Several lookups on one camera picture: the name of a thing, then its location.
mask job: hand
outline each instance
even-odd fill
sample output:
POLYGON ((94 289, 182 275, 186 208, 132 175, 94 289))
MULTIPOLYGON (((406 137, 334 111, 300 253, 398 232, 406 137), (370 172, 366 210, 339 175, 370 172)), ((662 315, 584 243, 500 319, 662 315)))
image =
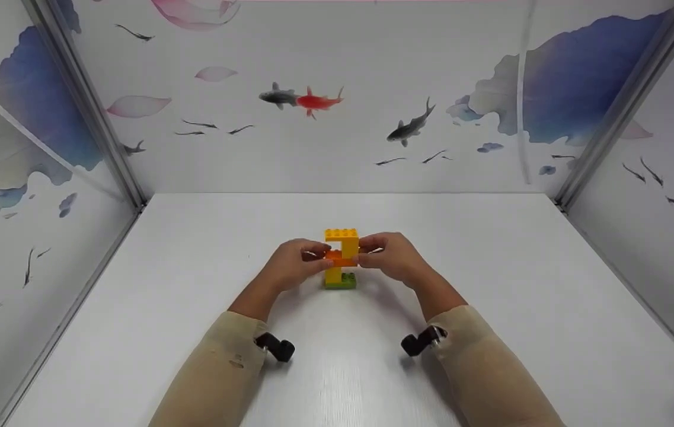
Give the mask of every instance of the hand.
POLYGON ((285 241, 271 255, 253 283, 271 286, 283 292, 299 286, 305 279, 334 267, 333 260, 324 259, 331 246, 318 241, 296 238, 285 241))
POLYGON ((399 232, 380 232, 358 241, 359 254, 353 261, 365 268, 378 268, 396 281, 414 289, 425 275, 433 272, 410 240, 399 232))

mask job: beige sleeve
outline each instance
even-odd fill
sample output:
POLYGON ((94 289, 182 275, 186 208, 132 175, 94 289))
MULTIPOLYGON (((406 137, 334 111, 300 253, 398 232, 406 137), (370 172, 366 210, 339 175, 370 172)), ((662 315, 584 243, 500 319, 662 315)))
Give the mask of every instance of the beige sleeve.
POLYGON ((477 310, 461 305, 429 324, 448 332, 433 352, 470 427, 564 425, 529 371, 477 310))
POLYGON ((163 396, 149 427, 237 427, 266 352, 262 321, 226 311, 214 322, 163 396))

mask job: lego brick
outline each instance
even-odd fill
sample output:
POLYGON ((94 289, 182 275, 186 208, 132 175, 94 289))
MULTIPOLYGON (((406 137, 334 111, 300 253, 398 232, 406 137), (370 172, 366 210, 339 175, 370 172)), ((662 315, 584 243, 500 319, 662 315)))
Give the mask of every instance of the lego brick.
POLYGON ((352 259, 358 254, 358 238, 349 238, 342 241, 342 257, 352 259))
POLYGON ((324 241, 345 241, 351 238, 358 239, 358 230, 356 229, 326 229, 324 230, 324 241))
POLYGON ((324 274, 324 281, 329 283, 342 283, 342 269, 340 267, 329 268, 324 274))
POLYGON ((355 289, 358 282, 355 279, 355 273, 342 273, 340 283, 326 283, 326 289, 355 289))
POLYGON ((326 252, 326 259, 333 260, 334 267, 357 267, 358 265, 351 259, 345 259, 342 251, 328 251, 326 252))

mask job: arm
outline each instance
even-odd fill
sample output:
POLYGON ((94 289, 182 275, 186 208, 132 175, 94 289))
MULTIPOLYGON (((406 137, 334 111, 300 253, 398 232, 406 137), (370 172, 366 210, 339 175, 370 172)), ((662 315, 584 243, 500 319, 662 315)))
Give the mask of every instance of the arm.
POLYGON ((416 292, 426 321, 447 330, 434 352, 470 427, 564 425, 516 355, 410 241, 400 233, 380 233, 360 245, 361 266, 405 283, 416 292))
POLYGON ((207 331, 182 365, 149 427, 236 427, 244 418, 266 354, 253 340, 268 327, 283 291, 331 267, 329 246, 283 243, 258 276, 207 331))

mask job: green lego brick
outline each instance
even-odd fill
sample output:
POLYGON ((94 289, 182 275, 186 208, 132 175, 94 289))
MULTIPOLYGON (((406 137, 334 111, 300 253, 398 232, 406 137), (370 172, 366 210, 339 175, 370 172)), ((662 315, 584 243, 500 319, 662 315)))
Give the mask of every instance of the green lego brick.
POLYGON ((342 273, 341 283, 326 283, 326 289, 355 289, 358 282, 355 280, 355 273, 342 273))

